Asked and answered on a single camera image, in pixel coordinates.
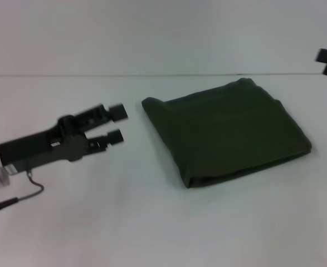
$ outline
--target small label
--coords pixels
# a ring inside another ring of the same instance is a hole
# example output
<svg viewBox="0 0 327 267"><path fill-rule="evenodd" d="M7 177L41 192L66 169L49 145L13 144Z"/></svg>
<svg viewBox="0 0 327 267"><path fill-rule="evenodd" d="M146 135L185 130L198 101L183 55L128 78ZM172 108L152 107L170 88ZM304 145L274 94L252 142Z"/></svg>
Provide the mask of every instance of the small label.
<svg viewBox="0 0 327 267"><path fill-rule="evenodd" d="M59 142L55 142L55 143L52 143L51 146L59 146L61 143Z"/></svg>

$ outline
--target green towel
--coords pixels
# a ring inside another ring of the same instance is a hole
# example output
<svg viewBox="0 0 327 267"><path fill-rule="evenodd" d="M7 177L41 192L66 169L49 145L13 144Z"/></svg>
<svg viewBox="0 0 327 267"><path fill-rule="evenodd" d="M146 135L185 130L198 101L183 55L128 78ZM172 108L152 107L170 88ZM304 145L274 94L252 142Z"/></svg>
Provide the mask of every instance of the green towel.
<svg viewBox="0 0 327 267"><path fill-rule="evenodd" d="M187 188L228 181L306 155L311 143L253 80L142 106Z"/></svg>

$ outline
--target white table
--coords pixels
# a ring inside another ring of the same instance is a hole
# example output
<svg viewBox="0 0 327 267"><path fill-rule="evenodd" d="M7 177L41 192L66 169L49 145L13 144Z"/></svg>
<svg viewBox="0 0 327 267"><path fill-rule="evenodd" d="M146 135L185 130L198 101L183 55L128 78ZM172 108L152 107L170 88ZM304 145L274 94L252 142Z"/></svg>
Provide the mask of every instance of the white table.
<svg viewBox="0 0 327 267"><path fill-rule="evenodd" d="M297 121L311 154L237 180L186 189L140 105L235 81L227 77L0 78L0 142L67 113L122 102L125 142L34 170L40 196L0 212L0 267L327 266L327 77L251 77ZM12 177L0 201L32 192Z"/></svg>

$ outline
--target white backdrop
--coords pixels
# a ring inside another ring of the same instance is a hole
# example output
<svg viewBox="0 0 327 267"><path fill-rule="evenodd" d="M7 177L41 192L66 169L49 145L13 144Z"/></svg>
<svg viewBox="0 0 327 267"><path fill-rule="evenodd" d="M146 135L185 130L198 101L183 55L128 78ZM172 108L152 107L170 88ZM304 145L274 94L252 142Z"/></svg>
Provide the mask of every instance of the white backdrop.
<svg viewBox="0 0 327 267"><path fill-rule="evenodd" d="M122 102L125 142L34 170L40 196L0 212L0 267L327 266L327 77L256 76L313 143L312 154L202 189L186 189L140 102L239 77L0 78L0 142L99 102ZM35 188L24 174L0 201Z"/></svg>
<svg viewBox="0 0 327 267"><path fill-rule="evenodd" d="M0 75L317 72L327 0L0 0Z"/></svg>

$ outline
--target black cable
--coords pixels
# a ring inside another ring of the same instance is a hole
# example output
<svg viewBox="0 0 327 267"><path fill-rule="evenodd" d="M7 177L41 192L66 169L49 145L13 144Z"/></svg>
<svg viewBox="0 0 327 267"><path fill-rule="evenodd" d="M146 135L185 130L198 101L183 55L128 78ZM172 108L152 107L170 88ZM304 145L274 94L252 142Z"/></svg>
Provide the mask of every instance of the black cable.
<svg viewBox="0 0 327 267"><path fill-rule="evenodd" d="M45 187L43 185L41 185L40 183L38 182L35 182L32 178L32 171L29 170L27 171L27 177L29 179L29 181L31 182L31 184L33 185L36 185L38 187L40 187L40 189L32 194L29 194L27 196L23 196L23 197L14 197L12 199L8 199L8 200L5 200L5 201L2 201L0 202L0 210L4 209L5 207L9 207L13 204L16 204L20 201L23 201L23 200L26 200L26 199L30 199L34 196L37 196L38 194L40 194L41 192L43 192L45 190Z"/></svg>
<svg viewBox="0 0 327 267"><path fill-rule="evenodd" d="M34 192L33 194L29 194L27 196L20 197L18 199L18 201L30 199L30 198L32 198L34 196L39 195L41 192L43 192L45 190L45 187L43 185L41 185L40 183L35 182L33 180L33 178L32 178L32 170L27 171L27 177L28 177L28 179L29 179L29 181L31 182L32 185L36 185L36 186L40 187L40 189L37 192Z"/></svg>

